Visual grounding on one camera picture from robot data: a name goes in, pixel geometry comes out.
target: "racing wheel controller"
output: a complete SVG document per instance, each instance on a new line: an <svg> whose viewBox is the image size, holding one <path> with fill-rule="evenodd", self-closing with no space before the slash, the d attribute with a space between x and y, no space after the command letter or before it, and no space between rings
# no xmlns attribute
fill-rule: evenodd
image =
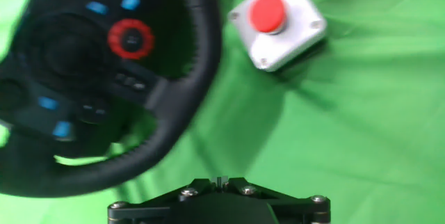
<svg viewBox="0 0 445 224"><path fill-rule="evenodd" d="M195 34L193 69L180 79L147 66L168 43L175 7ZM221 25L217 0L29 0L0 63L0 193L65 197L117 186L155 166L187 128L217 72ZM111 122L128 107L148 110L156 130L135 149L84 166L54 156L85 157L96 137L122 136Z"/></svg>

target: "leather wheel grip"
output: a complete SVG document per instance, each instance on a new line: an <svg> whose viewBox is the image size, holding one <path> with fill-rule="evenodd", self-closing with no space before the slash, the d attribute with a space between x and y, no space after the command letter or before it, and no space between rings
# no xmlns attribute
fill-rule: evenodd
<svg viewBox="0 0 445 224"><path fill-rule="evenodd" d="M187 77L165 81L163 89L147 101L146 109L158 119L158 128L152 136L119 157L84 166L65 166L56 163L50 151L42 159L42 154L35 153L35 149L40 147L33 147L32 144L38 141L33 140L32 136L21 136L13 129L8 143L0 149L0 193L34 198L92 193L133 179L169 153L204 99L221 57L218 1L185 2L195 26L195 66ZM17 164L9 164L11 160L16 160L16 156L27 158ZM42 165L32 166L37 158ZM28 166L30 173L15 174L16 169L23 170Z"/></svg>

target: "red ring button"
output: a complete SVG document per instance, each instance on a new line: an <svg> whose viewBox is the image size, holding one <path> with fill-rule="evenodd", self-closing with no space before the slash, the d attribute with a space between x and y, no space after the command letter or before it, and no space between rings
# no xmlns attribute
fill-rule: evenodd
<svg viewBox="0 0 445 224"><path fill-rule="evenodd" d="M286 22L286 6L283 0L254 0L249 19L258 32L272 33Z"/></svg>
<svg viewBox="0 0 445 224"><path fill-rule="evenodd" d="M135 52L126 51L121 45L121 39L129 29L137 29L143 37L142 47ZM140 60L150 54L154 48L154 36L150 27L137 19L123 19L114 24L108 32L108 45L121 58Z"/></svg>

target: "green cloth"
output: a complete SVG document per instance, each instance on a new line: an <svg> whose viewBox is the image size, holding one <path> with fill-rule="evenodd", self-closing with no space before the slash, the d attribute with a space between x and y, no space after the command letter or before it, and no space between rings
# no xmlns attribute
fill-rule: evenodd
<svg viewBox="0 0 445 224"><path fill-rule="evenodd" d="M223 16L242 0L220 0ZM332 200L334 223L444 223L444 0L314 0L329 23L317 58L256 70L232 25L211 92L174 150L116 189L63 199L0 195L0 223L94 224L196 177L244 176ZM24 0L0 0L5 49Z"/></svg>

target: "bolt head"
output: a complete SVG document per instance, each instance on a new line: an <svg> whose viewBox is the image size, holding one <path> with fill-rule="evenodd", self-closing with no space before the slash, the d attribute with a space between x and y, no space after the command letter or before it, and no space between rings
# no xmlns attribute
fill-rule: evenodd
<svg viewBox="0 0 445 224"><path fill-rule="evenodd" d="M114 202L114 203L110 206L110 208L112 208L112 209L118 209L118 208L124 207L126 204L127 204L127 203L126 203L125 201L118 201L118 202Z"/></svg>
<svg viewBox="0 0 445 224"><path fill-rule="evenodd" d="M241 189L243 195L252 195L255 192L257 192L257 189L254 186L245 186Z"/></svg>
<svg viewBox="0 0 445 224"><path fill-rule="evenodd" d="M315 203L322 203L326 201L326 197L322 195L314 195L311 197L311 200Z"/></svg>
<svg viewBox="0 0 445 224"><path fill-rule="evenodd" d="M183 195L185 197L191 197L191 196L197 195L197 191L196 191L196 189L193 189L193 188L187 188L187 189L184 189L183 191L181 191L181 195Z"/></svg>

